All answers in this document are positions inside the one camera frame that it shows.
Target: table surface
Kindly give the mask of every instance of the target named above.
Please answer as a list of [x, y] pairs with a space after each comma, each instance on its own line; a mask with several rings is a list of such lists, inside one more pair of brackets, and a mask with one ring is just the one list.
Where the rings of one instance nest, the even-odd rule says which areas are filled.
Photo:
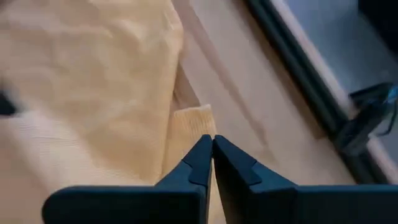
[[174, 0], [185, 43], [174, 98], [210, 104], [217, 130], [302, 185], [353, 184], [242, 0]]

